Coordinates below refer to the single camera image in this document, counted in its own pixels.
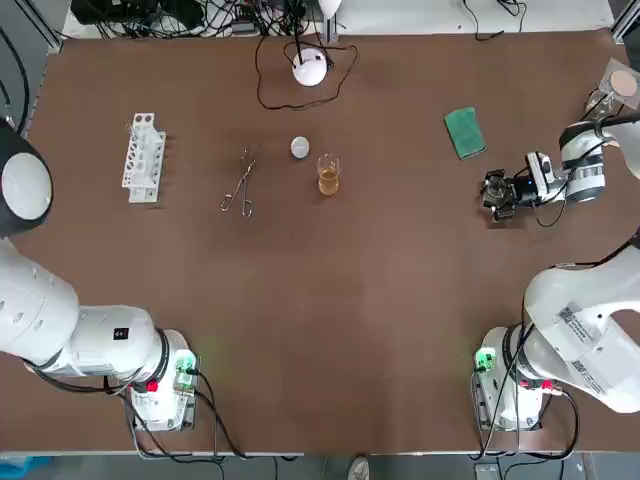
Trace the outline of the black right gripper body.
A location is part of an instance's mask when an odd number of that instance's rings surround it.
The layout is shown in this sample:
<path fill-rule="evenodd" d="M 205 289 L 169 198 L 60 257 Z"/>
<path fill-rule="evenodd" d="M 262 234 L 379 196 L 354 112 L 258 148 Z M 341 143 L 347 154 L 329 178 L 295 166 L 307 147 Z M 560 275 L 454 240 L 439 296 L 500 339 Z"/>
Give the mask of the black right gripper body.
<path fill-rule="evenodd" d="M 531 206 L 538 202 L 538 189 L 530 175 L 507 177 L 505 187 L 505 205 L 515 208 Z"/>

